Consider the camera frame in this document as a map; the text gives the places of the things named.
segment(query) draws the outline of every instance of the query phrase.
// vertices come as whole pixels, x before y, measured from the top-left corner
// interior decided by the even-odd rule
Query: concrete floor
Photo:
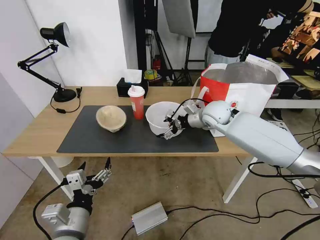
[[[303,113],[283,111],[283,117],[292,133],[311,131],[315,116],[313,110]],[[305,141],[309,146],[312,140]],[[87,161],[86,173],[97,173],[103,168],[106,158],[75,158],[62,168],[68,173]],[[131,215],[158,201],[166,210],[177,206],[197,205],[203,208],[256,216],[255,202],[262,193],[277,189],[294,189],[282,179],[266,179],[249,174],[243,185],[228,204],[222,201],[240,164],[236,158],[210,157],[170,157],[170,158],[117,158],[112,161],[113,175],[94,197],[93,213],[90,218],[86,239],[121,239],[131,225]],[[255,166],[254,170],[264,174],[274,174],[270,166]],[[302,180],[306,187],[312,187],[315,180]],[[46,170],[42,170],[20,204],[0,230],[0,239],[46,239],[32,220],[35,203],[56,186]],[[68,203],[62,190],[53,193],[39,206],[40,219],[45,206],[54,203]],[[271,215],[282,209],[292,209],[301,213],[320,213],[319,209],[310,209],[299,194],[291,191],[279,191],[267,194],[259,203],[261,215]],[[178,240],[183,232],[197,219],[208,212],[181,210],[172,213],[167,222],[137,237],[131,230],[126,240]],[[247,224],[236,219],[217,216],[195,225],[183,239],[280,239],[285,233],[299,225],[310,216],[282,213],[272,219],[262,219],[259,224]],[[314,223],[293,235],[294,239],[319,239],[320,223]]]

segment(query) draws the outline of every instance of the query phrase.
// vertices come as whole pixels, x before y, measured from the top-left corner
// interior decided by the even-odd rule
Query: desk lamp
[[[56,102],[68,102],[72,99],[74,99],[77,94],[72,89],[64,89],[61,87],[60,83],[57,83],[55,81],[52,81],[48,78],[45,78],[41,76],[39,73],[36,73],[35,71],[31,70],[31,66],[35,65],[36,63],[42,61],[43,59],[51,56],[52,54],[56,53],[58,51],[58,44],[56,44],[54,41],[58,41],[62,45],[69,47],[68,44],[70,43],[70,33],[68,25],[63,22],[59,23],[55,28],[41,28],[40,29],[40,35],[47,39],[50,45],[46,47],[45,49],[41,50],[40,52],[37,52],[36,54],[32,55],[31,57],[18,62],[18,67],[22,70],[25,70],[26,72],[32,74],[33,76],[39,78],[40,80],[44,81],[45,83],[49,84],[50,86],[54,87],[56,89],[55,94],[53,95],[53,99]],[[52,52],[48,53],[47,55],[35,58],[39,54],[51,49]]]

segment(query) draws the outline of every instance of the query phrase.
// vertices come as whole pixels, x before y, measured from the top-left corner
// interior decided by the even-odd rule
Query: lamp shade
[[[40,35],[47,40],[57,40],[62,45],[69,47],[70,32],[65,22],[59,23],[55,28],[41,28]]]

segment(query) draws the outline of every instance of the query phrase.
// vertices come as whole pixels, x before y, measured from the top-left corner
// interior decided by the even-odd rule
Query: lamp base
[[[56,102],[68,102],[77,96],[76,92],[72,89],[58,89],[53,95],[53,99]]]

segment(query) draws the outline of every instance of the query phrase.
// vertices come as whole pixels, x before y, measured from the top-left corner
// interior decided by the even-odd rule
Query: bag handle
[[[193,98],[193,95],[194,95],[194,92],[196,91],[196,86],[197,86],[197,83],[199,81],[201,77],[199,77],[196,82],[194,83],[193,87],[192,87],[192,90],[191,90],[191,97],[190,98]],[[206,86],[204,86],[200,93],[199,93],[199,96],[197,98],[200,98],[200,99],[203,99],[203,96],[206,92],[209,92],[209,88],[207,88]],[[199,104],[199,107],[200,108],[204,108],[205,105],[204,105],[204,102],[203,101],[200,101],[200,100],[196,100],[195,104]]]

